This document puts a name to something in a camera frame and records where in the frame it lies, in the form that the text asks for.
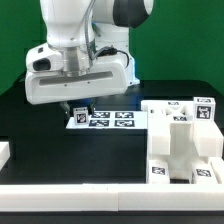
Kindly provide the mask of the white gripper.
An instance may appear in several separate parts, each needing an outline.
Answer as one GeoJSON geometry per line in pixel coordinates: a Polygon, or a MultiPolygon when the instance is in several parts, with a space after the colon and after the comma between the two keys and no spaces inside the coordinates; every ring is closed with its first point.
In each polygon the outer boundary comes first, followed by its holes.
{"type": "MultiPolygon", "coordinates": [[[[27,74],[25,91],[31,104],[61,102],[67,117],[71,108],[67,101],[124,93],[128,88],[123,59],[98,58],[90,71],[82,76],[63,76],[60,71],[27,74]]],[[[97,98],[88,105],[93,114],[97,98]]]]}

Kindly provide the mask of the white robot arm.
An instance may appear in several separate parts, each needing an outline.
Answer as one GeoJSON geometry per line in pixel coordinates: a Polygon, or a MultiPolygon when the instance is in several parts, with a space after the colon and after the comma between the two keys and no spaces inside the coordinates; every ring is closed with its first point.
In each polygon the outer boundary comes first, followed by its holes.
{"type": "Polygon", "coordinates": [[[31,104],[122,94],[139,83],[129,30],[143,24],[154,0],[40,0],[46,42],[27,53],[31,104]]]}

